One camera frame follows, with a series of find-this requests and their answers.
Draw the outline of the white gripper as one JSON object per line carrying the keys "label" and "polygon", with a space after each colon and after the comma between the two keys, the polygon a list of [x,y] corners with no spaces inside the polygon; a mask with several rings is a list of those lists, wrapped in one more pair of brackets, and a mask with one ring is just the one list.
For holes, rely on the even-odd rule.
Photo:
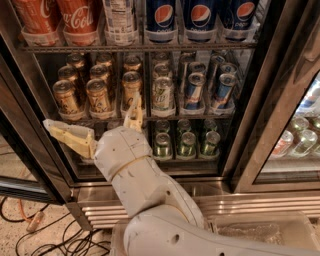
{"label": "white gripper", "polygon": [[139,93],[134,94],[131,106],[125,115],[123,123],[125,127],[119,126],[105,132],[98,143],[91,128],[51,119],[43,121],[44,127],[52,137],[80,156],[87,159],[94,158],[96,167],[109,182],[127,164],[151,155],[151,147],[144,134],[140,133],[142,123],[142,99]]}

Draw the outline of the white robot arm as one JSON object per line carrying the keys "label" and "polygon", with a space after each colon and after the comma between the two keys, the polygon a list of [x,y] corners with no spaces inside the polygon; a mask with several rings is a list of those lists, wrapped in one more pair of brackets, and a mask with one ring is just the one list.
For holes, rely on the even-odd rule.
{"label": "white robot arm", "polygon": [[165,174],[142,133],[141,96],[136,93],[124,123],[98,140],[90,128],[46,119],[50,135],[94,160],[111,183],[130,222],[127,256],[319,256],[313,250],[236,239],[205,229],[203,214],[185,189]]}

